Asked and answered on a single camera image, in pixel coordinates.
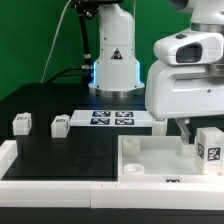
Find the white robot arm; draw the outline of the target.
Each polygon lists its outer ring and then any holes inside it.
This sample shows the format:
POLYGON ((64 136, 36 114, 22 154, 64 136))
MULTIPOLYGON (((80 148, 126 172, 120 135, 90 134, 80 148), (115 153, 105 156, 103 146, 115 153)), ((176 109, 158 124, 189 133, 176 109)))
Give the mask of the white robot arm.
POLYGON ((103 96, 145 91, 145 107, 155 119, 174 118, 186 142, 191 117, 224 114, 224 0, 168 0, 192 15, 190 27, 157 41, 157 61, 140 82, 135 58, 134 18, 122 0, 73 0, 84 15, 99 15, 100 55, 89 90, 103 96))

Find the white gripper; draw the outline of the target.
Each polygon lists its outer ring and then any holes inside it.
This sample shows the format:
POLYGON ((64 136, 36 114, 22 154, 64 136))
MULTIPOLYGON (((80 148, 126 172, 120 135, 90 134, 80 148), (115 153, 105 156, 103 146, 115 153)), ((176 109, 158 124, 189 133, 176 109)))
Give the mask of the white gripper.
POLYGON ((224 76, 210 76, 205 65, 156 61, 147 77, 145 107, 155 119, 176 118, 182 142, 193 145, 189 118, 224 114, 224 76))

